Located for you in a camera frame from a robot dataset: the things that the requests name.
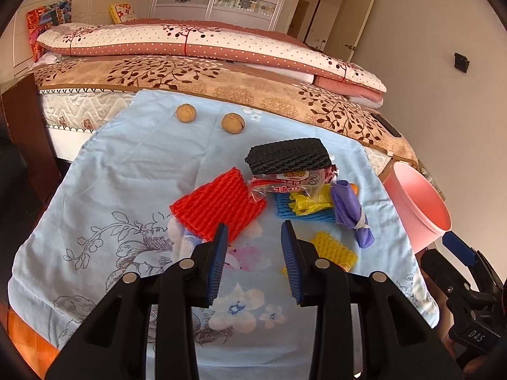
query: pillow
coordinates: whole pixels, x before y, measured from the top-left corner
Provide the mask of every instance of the pillow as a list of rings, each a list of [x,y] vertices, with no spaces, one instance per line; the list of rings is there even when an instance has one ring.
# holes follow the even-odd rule
[[[37,44],[37,38],[52,26],[70,22],[72,19],[71,6],[72,0],[61,0],[26,13],[26,23],[34,62],[37,62],[45,52],[45,49]]]
[[[356,64],[284,41],[219,27],[190,24],[64,24],[39,44],[66,55],[171,54],[280,67],[386,92],[382,81]]]
[[[122,22],[137,20],[131,4],[116,4],[109,7],[109,14],[115,24]]]

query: silver rivet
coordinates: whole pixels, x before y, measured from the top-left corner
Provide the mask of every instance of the silver rivet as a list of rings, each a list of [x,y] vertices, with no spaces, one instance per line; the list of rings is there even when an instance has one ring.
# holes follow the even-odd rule
[[[384,283],[387,280],[387,276],[382,271],[375,271],[372,277],[377,283]]]
[[[191,258],[184,258],[182,261],[179,262],[179,266],[183,270],[187,270],[187,269],[191,269],[193,266],[195,266],[195,262]]]
[[[138,279],[138,275],[136,273],[126,273],[123,274],[122,280],[124,283],[130,284],[135,282]]]
[[[315,260],[315,267],[318,269],[327,269],[331,263],[329,263],[329,260],[325,258],[318,258]]]

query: pink trash can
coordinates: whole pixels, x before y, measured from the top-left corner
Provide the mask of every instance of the pink trash can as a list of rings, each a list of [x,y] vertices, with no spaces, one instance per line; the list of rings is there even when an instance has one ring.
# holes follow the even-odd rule
[[[451,229],[449,211],[433,186],[414,168],[395,162],[384,187],[417,253]]]

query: bed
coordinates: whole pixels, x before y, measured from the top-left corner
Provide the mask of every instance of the bed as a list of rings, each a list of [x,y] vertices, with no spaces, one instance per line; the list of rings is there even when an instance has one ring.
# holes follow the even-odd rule
[[[82,36],[82,29],[103,31],[77,29],[72,38]],[[427,322],[437,324],[438,307],[377,177],[391,158],[414,166],[417,159],[403,137],[372,117],[373,110],[297,78],[227,59],[82,50],[33,70],[56,154],[74,162],[19,250],[9,283],[13,310],[54,348],[64,346],[123,273],[160,273],[201,243],[171,214],[175,200],[232,167],[249,176],[244,158],[254,145],[305,137],[320,138],[339,178],[358,185],[376,243],[360,249],[334,223],[295,221],[297,234],[310,240],[317,231],[329,232],[358,255],[352,272],[384,271]],[[184,103],[197,110],[190,124],[175,117]],[[246,122],[234,137],[220,127],[229,112]],[[315,310],[299,309],[291,298],[282,272],[281,223],[269,198],[229,248],[219,297],[246,302],[248,313],[230,320],[225,309],[194,310],[201,378],[270,378],[273,370],[280,378],[307,378]],[[154,309],[149,375],[155,328]],[[358,372],[361,364],[357,359]]]

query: white flower print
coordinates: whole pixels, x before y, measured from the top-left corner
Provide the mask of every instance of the white flower print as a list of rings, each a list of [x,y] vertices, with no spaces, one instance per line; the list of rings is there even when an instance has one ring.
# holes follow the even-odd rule
[[[210,307],[215,313],[209,320],[209,326],[214,330],[224,330],[233,326],[239,333],[251,333],[257,325],[257,320],[250,310],[255,310],[264,304],[264,293],[257,289],[243,292],[236,283],[232,293],[225,297],[218,297]]]
[[[250,114],[250,120],[252,121],[260,121],[260,118],[262,117],[262,111],[257,110],[255,108],[251,107],[244,107],[243,112],[246,114]]]
[[[259,317],[260,320],[265,321],[265,327],[272,329],[275,323],[284,324],[287,322],[287,317],[282,314],[282,307],[275,307],[273,304],[269,304],[266,307],[266,313]]]

